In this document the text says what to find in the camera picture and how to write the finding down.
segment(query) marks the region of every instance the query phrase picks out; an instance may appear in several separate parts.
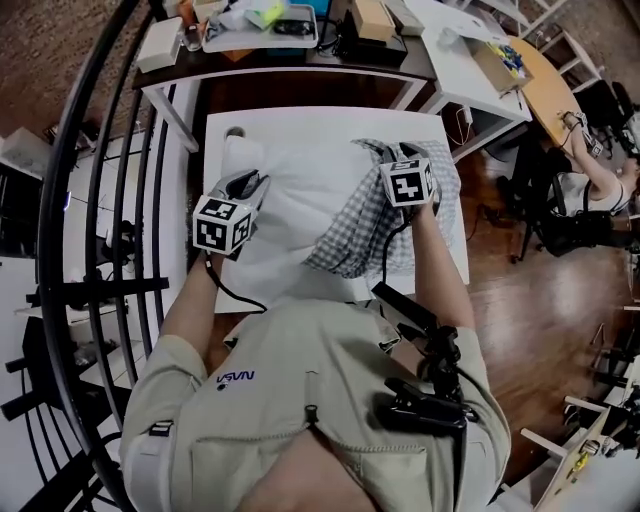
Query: wooden floor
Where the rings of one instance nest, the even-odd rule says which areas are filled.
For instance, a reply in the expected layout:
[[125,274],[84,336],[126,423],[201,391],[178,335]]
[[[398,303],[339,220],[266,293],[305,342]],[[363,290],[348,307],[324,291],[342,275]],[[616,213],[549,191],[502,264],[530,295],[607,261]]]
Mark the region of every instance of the wooden floor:
[[[206,113],[295,105],[386,107],[399,88],[392,82],[327,75],[333,74],[311,75],[313,80],[303,79],[302,74],[293,78],[261,74],[204,82],[194,134],[204,139]],[[424,99],[419,98],[412,108]],[[452,126],[450,121],[445,117],[445,126]],[[193,194],[201,193],[197,185],[202,183],[199,158],[194,155],[190,164]],[[469,236],[477,206],[500,207],[502,203],[479,154],[470,155],[457,167]],[[621,311],[630,300],[622,251],[582,249],[557,259],[537,252],[532,243],[525,261],[512,265],[509,256],[519,251],[520,239],[521,227],[495,228],[481,218],[468,242],[469,293],[478,335],[492,391],[512,431],[507,483],[518,480],[545,458],[544,451],[519,435],[521,428],[561,442],[568,435],[562,426],[564,396],[598,398],[606,392],[592,383],[588,366],[594,352],[589,342],[601,322],[606,324],[611,343],[630,320]],[[216,317],[214,337],[220,339],[241,318]],[[209,366],[215,367],[221,357],[214,354]]]

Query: checkered shirt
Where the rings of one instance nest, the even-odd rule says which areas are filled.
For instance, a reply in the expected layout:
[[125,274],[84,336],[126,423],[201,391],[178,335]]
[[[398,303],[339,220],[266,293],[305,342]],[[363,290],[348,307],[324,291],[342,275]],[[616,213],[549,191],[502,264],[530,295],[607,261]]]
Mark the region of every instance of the checkered shirt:
[[[373,168],[336,214],[327,232],[317,240],[304,264],[346,279],[378,276],[382,272],[384,242],[389,233],[403,222],[402,209],[394,208],[387,199],[378,166],[410,160],[416,157],[416,153],[430,159],[431,170],[441,187],[436,220],[449,246],[460,194],[460,178],[449,149],[436,141],[386,144],[373,139],[358,139],[352,142],[371,152]],[[411,230],[405,229],[394,237],[389,246],[387,272],[408,275],[413,273],[413,269]]]

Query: fabric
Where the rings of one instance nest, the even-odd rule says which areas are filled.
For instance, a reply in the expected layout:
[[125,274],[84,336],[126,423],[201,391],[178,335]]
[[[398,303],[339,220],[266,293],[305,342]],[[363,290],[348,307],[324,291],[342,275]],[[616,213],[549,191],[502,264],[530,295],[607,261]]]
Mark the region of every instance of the fabric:
[[258,169],[271,184],[257,232],[238,261],[224,266],[222,281],[269,307],[292,299],[364,298],[340,276],[302,263],[372,167],[369,150],[348,140],[266,144],[228,137],[222,175]]
[[[567,216],[573,217],[584,209],[584,190],[587,183],[589,183],[589,177],[585,174],[570,172],[560,174],[558,181],[562,188]],[[622,183],[618,183],[620,186],[604,199],[595,200],[589,198],[589,211],[611,211],[617,213],[618,209],[631,198],[631,194],[624,189]]]
[[[402,225],[403,212],[389,203],[378,166],[416,157],[430,160],[441,191],[436,219],[447,246],[450,246],[460,178],[449,149],[436,141],[388,145],[372,139],[353,142],[371,152],[374,167],[335,215],[331,227],[318,239],[304,263],[346,279],[380,274],[384,243],[391,231]],[[406,229],[398,233],[389,246],[387,270],[407,274],[413,272],[413,267],[411,230]]]
[[[291,302],[239,324],[229,335],[235,348],[209,379],[186,341],[161,338],[129,401],[122,460],[137,435],[173,420],[172,509],[233,511],[308,428],[305,406],[316,405],[316,427],[382,510],[454,510],[453,439],[388,431],[370,414],[372,396],[388,394],[387,377],[424,389],[379,349],[388,341],[381,321],[346,304]],[[457,509],[483,510],[506,465],[509,429],[475,333],[459,329],[457,344],[465,402],[480,417],[462,441]]]

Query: black clip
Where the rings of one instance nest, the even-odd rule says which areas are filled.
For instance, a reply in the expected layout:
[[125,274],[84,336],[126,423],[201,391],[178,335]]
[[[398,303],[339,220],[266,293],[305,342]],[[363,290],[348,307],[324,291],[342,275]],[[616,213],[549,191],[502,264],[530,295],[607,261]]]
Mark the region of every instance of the black clip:
[[391,403],[376,408],[386,428],[446,436],[464,431],[468,421],[478,421],[467,405],[423,393],[401,379],[386,379],[384,384],[396,393]]
[[173,427],[173,421],[171,420],[157,421],[151,425],[149,435],[153,437],[169,437],[171,427]]

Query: black railing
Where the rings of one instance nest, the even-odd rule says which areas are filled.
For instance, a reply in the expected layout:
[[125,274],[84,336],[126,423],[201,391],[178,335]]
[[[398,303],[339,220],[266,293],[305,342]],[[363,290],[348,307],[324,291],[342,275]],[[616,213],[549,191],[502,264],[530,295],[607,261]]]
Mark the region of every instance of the black railing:
[[[146,132],[142,142],[140,169],[137,183],[135,226],[133,232],[133,252],[135,274],[132,279],[123,279],[123,242],[122,221],[124,192],[126,186],[127,165],[131,149],[131,141],[134,134],[138,111],[141,106],[142,95],[139,91],[133,95],[133,101],[128,118],[126,131],[123,138],[122,151],[117,175],[113,220],[113,281],[102,281],[96,267],[96,226],[98,214],[98,202],[100,195],[100,183],[102,166],[109,144],[109,134],[118,106],[125,79],[130,72],[133,59],[144,39],[144,35],[151,24],[152,19],[165,19],[166,13],[162,3],[158,0],[149,0],[149,11],[140,24],[132,41],[116,83],[113,87],[103,122],[98,137],[94,155],[94,164],[91,173],[89,197],[87,201],[87,220],[85,229],[85,265],[86,277],[83,283],[65,283],[63,277],[63,228],[64,228],[64,204],[69,183],[69,175],[76,161],[76,140],[78,138],[80,124],[83,121],[89,100],[96,86],[99,74],[120,36],[125,25],[129,21],[139,0],[122,0],[117,6],[98,37],[90,53],[88,54],[64,108],[60,121],[58,135],[54,144],[51,161],[47,170],[42,194],[38,231],[38,264],[37,273],[40,285],[40,298],[42,304],[44,330],[46,343],[51,359],[53,374],[64,412],[78,439],[78,442],[93,465],[105,488],[113,497],[113,500],[122,510],[134,511],[129,501],[122,481],[122,475],[118,466],[108,455],[105,444],[113,439],[114,435],[101,438],[95,425],[87,420],[87,411],[82,409],[82,401],[79,391],[78,372],[73,361],[73,356],[66,347],[70,340],[67,324],[66,304],[71,301],[80,301],[89,304],[89,315],[93,339],[97,346],[97,364],[104,383],[107,399],[116,425],[122,430],[122,419],[126,403],[122,402],[121,393],[115,392],[113,376],[108,364],[107,351],[104,343],[102,329],[100,302],[105,299],[115,299],[116,315],[118,320],[122,353],[126,365],[129,380],[133,385],[138,376],[135,368],[135,360],[129,335],[129,326],[126,314],[126,295],[136,295],[140,316],[141,337],[145,356],[151,352],[151,335],[147,315],[145,294],[154,292],[157,307],[158,322],[163,318],[162,300],[160,291],[168,287],[168,280],[160,276],[160,264],[158,253],[158,215],[160,201],[160,187],[162,175],[162,162],[164,157],[164,139],[166,138],[166,123],[163,123],[159,139],[159,151],[157,154],[156,176],[154,182],[152,218],[153,269],[152,278],[144,277],[143,248],[142,248],[142,223],[144,208],[144,189],[146,183],[146,171],[149,163],[149,150],[152,140],[152,130],[156,119],[153,107],[148,113]],[[74,510],[81,510],[83,499],[74,506]]]

